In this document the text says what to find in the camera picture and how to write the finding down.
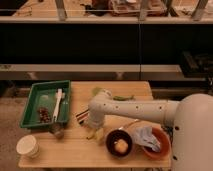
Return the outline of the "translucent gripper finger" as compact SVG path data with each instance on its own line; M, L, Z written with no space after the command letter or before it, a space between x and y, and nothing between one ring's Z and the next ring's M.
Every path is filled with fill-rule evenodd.
M96 129L90 129L87 136L86 136L86 139L90 140L90 139L94 138L95 133L96 133Z
M104 129L101 128L96 132L97 143L100 144L104 138Z

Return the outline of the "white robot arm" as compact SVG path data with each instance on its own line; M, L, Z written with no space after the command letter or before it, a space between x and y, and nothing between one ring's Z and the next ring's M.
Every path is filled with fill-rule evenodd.
M213 171L213 96L192 94L181 101L116 101L102 89L89 104L88 125L100 128L106 115L172 126L172 171Z

